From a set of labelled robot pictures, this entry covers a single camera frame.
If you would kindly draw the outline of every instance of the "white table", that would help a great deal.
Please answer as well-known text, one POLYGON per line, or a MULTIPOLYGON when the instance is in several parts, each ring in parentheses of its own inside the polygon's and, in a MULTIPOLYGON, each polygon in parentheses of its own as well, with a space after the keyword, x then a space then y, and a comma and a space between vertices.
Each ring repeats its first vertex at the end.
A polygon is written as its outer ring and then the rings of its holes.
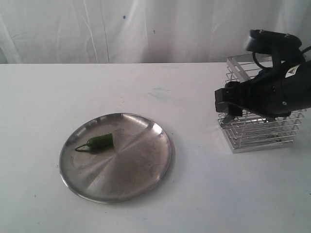
POLYGON ((214 90, 225 63, 1 65, 1 233, 310 233, 311 117, 294 147, 232 154, 214 90), (171 136, 175 160, 143 197, 98 204, 58 168, 67 137, 95 117, 130 112, 171 136))

